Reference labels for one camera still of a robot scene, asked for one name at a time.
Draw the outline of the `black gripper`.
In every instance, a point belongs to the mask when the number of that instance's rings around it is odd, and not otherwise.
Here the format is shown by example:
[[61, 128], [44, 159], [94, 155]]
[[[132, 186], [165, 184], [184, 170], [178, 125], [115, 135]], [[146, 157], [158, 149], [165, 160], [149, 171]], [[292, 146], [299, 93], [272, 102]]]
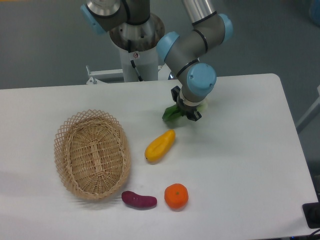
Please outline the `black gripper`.
[[196, 122], [202, 118], [201, 113], [197, 110], [198, 103], [185, 103], [184, 99], [180, 98], [181, 88], [178, 85], [173, 87], [170, 91], [173, 101], [176, 103], [180, 111], [185, 112], [188, 120]]

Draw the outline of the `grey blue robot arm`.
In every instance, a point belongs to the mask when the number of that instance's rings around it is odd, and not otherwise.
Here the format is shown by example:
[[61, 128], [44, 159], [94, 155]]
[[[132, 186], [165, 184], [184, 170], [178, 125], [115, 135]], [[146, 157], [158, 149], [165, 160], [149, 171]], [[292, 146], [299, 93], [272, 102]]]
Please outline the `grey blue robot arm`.
[[88, 0], [80, 8], [92, 30], [108, 33], [118, 48], [125, 82], [156, 81], [159, 61], [179, 80], [164, 121], [201, 118], [199, 106], [213, 90], [217, 74], [199, 58], [233, 35], [231, 20], [217, 13], [210, 0], [185, 0], [183, 5], [193, 27], [185, 37], [167, 33], [148, 0]]

